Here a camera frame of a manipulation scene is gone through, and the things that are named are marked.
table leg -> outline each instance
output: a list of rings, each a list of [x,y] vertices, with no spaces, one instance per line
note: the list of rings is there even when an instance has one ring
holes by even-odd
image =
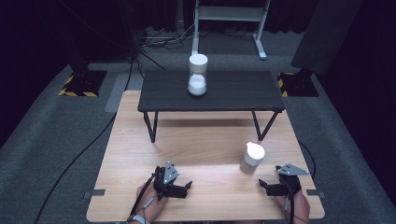
[[[278,113],[274,112],[274,115],[268,121],[267,126],[265,126],[263,132],[260,131],[260,126],[259,126],[259,122],[257,121],[256,113],[254,111],[251,111],[251,113],[253,114],[253,120],[254,120],[254,125],[256,126],[257,136],[259,137],[259,141],[262,141],[265,135],[267,135],[268,131],[270,130],[271,125],[274,123],[274,120],[276,119]]]
[[[257,29],[257,34],[253,34],[254,43],[256,49],[259,52],[259,57],[263,60],[267,59],[264,48],[262,47],[262,29],[264,28],[265,20],[267,19],[268,8],[270,6],[271,0],[265,1],[264,9],[262,10],[262,19],[260,20],[259,29]]]
[[[155,111],[153,128],[151,128],[151,123],[149,121],[148,112],[143,112],[143,119],[145,120],[146,125],[148,126],[149,138],[151,139],[151,142],[154,143],[155,142],[155,135],[157,133],[158,111]]]

wooden table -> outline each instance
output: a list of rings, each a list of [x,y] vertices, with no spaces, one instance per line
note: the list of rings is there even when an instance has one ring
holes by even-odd
[[[275,120],[271,132],[258,141],[251,113],[163,112],[159,138],[151,143],[142,113],[137,111],[140,91],[126,91],[110,135],[87,212],[91,222],[125,221],[136,200],[136,190],[156,166],[172,162],[180,172],[175,184],[192,180],[186,199],[170,198],[158,221],[245,220],[284,218],[273,197],[268,197],[258,179],[278,183],[276,165],[290,162],[307,170],[286,111]],[[259,112],[263,123],[272,112]],[[246,143],[261,144],[265,158],[253,175],[245,175],[239,163]],[[303,193],[315,189],[310,175],[301,175]],[[322,218],[318,196],[307,196],[311,218]]]

black table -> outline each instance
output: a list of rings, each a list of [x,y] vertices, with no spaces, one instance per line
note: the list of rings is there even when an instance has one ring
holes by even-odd
[[[193,96],[188,90],[189,71],[146,71],[137,110],[144,114],[151,142],[160,111],[251,111],[260,141],[285,106],[269,72],[207,71],[206,93]],[[273,111],[263,132],[255,111]],[[148,112],[155,112],[151,128]]]

wrist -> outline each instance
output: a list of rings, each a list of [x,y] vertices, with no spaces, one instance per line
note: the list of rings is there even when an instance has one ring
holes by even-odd
[[[135,215],[130,215],[127,220],[128,224],[150,224],[151,220],[148,220],[144,213],[136,213]]]
[[[141,216],[143,219],[145,219],[146,224],[149,224],[154,221],[153,215],[150,213],[150,211],[148,209],[146,209],[144,212],[143,212],[143,210],[140,210],[136,214]]]

black curtain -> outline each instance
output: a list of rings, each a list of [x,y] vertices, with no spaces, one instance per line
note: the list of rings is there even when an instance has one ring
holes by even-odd
[[[176,31],[177,0],[148,0],[146,20],[154,30]]]
[[[391,0],[363,0],[319,80],[361,154],[396,205],[396,21]]]
[[[0,1],[0,147],[7,141],[35,98],[69,64],[54,26],[44,16],[47,0]],[[127,52],[118,1],[63,0],[59,4],[84,61]],[[67,7],[80,16],[76,17]],[[93,32],[87,22],[99,34]]]
[[[266,0],[201,0],[200,6],[215,7],[264,7]],[[301,33],[306,29],[318,0],[272,0],[268,9],[264,30],[272,33],[293,31]],[[183,0],[184,27],[193,24],[195,0]],[[200,21],[200,30],[224,33],[227,28],[257,30],[258,22],[252,21]]]
[[[291,65],[325,76],[344,42],[361,1],[319,1]]]

